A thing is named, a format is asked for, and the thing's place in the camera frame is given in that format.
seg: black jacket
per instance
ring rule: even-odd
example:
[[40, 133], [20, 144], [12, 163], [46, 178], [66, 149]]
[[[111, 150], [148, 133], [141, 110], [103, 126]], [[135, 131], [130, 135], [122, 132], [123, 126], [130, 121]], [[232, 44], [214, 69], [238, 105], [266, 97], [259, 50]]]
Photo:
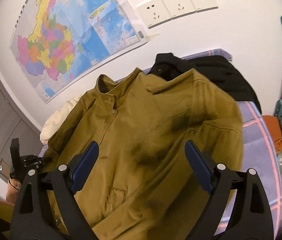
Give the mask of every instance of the black jacket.
[[183, 60], [172, 53], [157, 54], [155, 64], [148, 74], [154, 74], [170, 81], [175, 77], [195, 68], [227, 92], [236, 101], [252, 101], [262, 113], [259, 100], [241, 73], [222, 56], [199, 57]]

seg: olive green jacket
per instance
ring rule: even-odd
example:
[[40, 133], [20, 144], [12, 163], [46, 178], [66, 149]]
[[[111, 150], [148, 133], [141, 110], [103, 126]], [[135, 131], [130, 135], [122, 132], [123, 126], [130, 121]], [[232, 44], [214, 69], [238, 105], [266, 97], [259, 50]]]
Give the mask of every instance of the olive green jacket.
[[101, 75], [49, 140], [46, 156], [52, 169], [98, 143], [98, 160], [75, 198], [100, 240], [184, 239], [208, 199], [184, 155], [189, 139], [239, 170], [236, 102], [194, 69], [169, 82], [135, 69], [119, 83]]

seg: pink stripe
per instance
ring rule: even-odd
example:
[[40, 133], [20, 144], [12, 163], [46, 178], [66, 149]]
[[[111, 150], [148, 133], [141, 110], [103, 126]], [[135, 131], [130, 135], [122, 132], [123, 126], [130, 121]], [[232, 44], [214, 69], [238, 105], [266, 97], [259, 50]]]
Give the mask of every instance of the pink stripe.
[[218, 228], [226, 228], [228, 223], [219, 224]]
[[273, 207], [271, 207], [271, 211], [274, 211], [274, 210], [276, 210], [276, 209], [278, 209], [279, 208], [279, 206], [278, 206], [278, 204], [276, 204], [276, 205], [274, 205]]
[[256, 120], [253, 120], [253, 121], [251, 121], [251, 122], [249, 122], [249, 123], [244, 124], [244, 125], [243, 125], [243, 128], [248, 127], [248, 126], [250, 126], [250, 125], [252, 125], [252, 124], [255, 124], [255, 123], [257, 123], [257, 121], [256, 121]]
[[[270, 157], [271, 157], [271, 162], [272, 162], [272, 167], [273, 167], [273, 171], [274, 171], [274, 178], [275, 178], [275, 184], [276, 184], [276, 192], [277, 192], [277, 206], [280, 207], [281, 206], [281, 197], [280, 197], [280, 192], [279, 192], [279, 188], [280, 188], [280, 182], [279, 182], [279, 176], [277, 174], [277, 170], [276, 170], [276, 165], [275, 165], [275, 159], [274, 159], [274, 155], [273, 155], [273, 151], [272, 151], [272, 148], [271, 148], [271, 144], [268, 140], [268, 136], [266, 135], [266, 132], [259, 120], [259, 118], [257, 117], [254, 109], [250, 106], [250, 104], [248, 102], [245, 102], [247, 107], [250, 109], [251, 113], [253, 114], [255, 120], [257, 121], [258, 123], [258, 126], [260, 128], [260, 131], [264, 137], [264, 140], [265, 140], [265, 144], [268, 148], [268, 152], [270, 153]], [[280, 218], [280, 212], [281, 212], [281, 209], [278, 208], [277, 209], [277, 214], [276, 214], [276, 228], [275, 228], [275, 235], [277, 235], [278, 233], [278, 230], [279, 230], [279, 218]]]

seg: barcode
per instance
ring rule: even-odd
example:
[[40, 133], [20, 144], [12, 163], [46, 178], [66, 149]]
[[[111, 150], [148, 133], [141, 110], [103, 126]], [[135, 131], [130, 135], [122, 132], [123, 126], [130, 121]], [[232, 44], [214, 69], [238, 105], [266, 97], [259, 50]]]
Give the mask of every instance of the barcode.
[[144, 39], [143, 32], [139, 31], [139, 32], [138, 32], [138, 35], [140, 36], [141, 39]]

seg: orange cloth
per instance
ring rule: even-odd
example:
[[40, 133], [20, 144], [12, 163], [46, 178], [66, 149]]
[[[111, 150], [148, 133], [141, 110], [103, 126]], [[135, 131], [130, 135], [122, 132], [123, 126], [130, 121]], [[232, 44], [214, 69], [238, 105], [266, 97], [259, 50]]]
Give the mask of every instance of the orange cloth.
[[271, 115], [262, 115], [262, 117], [274, 142], [276, 153], [278, 153], [282, 150], [282, 133], [279, 120], [276, 116]]

